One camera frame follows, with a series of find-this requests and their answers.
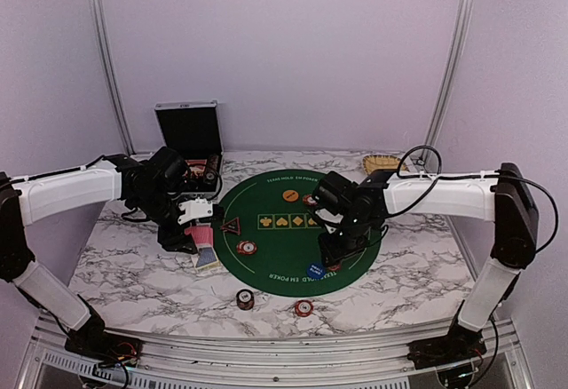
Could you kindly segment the red-backed playing card deck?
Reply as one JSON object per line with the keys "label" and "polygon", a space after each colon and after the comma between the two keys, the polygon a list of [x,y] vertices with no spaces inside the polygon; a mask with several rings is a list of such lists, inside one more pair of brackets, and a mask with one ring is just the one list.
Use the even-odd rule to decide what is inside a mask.
{"label": "red-backed playing card deck", "polygon": [[192,237],[197,249],[213,247],[214,231],[211,226],[190,226],[185,229],[185,234]]}

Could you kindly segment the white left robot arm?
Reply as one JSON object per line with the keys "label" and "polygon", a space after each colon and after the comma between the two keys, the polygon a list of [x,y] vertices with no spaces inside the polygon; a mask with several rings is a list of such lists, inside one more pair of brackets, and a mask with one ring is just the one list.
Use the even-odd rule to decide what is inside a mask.
{"label": "white left robot arm", "polygon": [[63,211],[120,200],[146,214],[158,226],[158,242],[167,251],[194,253],[183,204],[173,198],[184,182],[185,160],[163,147],[150,159],[103,156],[92,164],[47,175],[12,180],[1,177],[1,278],[67,326],[67,347],[104,358],[121,340],[106,331],[100,315],[44,265],[28,247],[26,226]]}

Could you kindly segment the orange-red 5 chip stack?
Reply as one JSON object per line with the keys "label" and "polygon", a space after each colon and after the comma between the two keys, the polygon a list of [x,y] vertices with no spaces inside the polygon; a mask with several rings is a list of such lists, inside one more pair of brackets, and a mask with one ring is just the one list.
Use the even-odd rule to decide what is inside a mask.
{"label": "orange-red 5 chip stack", "polygon": [[302,299],[295,303],[294,310],[297,316],[307,317],[313,312],[313,304],[310,300]]}

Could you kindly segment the dark red 100 chip stack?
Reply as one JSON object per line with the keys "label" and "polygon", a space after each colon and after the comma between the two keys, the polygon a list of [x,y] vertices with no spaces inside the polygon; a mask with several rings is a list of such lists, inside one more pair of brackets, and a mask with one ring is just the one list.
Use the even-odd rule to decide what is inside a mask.
{"label": "dark red 100 chip stack", "polygon": [[250,310],[254,307],[255,298],[251,290],[239,290],[236,294],[236,305],[240,310]]}

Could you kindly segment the black triangular all-in button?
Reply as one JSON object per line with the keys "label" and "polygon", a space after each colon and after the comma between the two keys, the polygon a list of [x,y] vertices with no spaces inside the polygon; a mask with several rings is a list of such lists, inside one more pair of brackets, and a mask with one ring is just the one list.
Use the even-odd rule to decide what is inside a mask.
{"label": "black triangular all-in button", "polygon": [[226,234],[241,235],[241,222],[240,218],[232,218],[220,226],[220,230]]}

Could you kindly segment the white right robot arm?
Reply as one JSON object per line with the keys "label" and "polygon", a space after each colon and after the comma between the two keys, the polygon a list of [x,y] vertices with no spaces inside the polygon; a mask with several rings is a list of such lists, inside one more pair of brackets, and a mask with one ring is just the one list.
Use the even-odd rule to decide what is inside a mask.
{"label": "white right robot arm", "polygon": [[359,184],[331,171],[312,193],[319,208],[342,218],[337,224],[318,221],[325,229],[318,238],[322,263],[336,266],[366,250],[370,229],[406,213],[492,221],[490,256],[448,332],[409,345],[418,369],[485,353],[483,327],[536,257],[539,211],[528,185],[514,163],[458,175],[378,170]]}

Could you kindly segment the orange big blind button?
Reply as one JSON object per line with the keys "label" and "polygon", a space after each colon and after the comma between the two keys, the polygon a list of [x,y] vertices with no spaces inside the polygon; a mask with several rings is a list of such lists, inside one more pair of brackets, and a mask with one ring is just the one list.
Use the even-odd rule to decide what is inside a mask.
{"label": "orange big blind button", "polygon": [[299,193],[296,190],[286,190],[283,192],[282,197],[287,202],[295,202],[299,198]]}

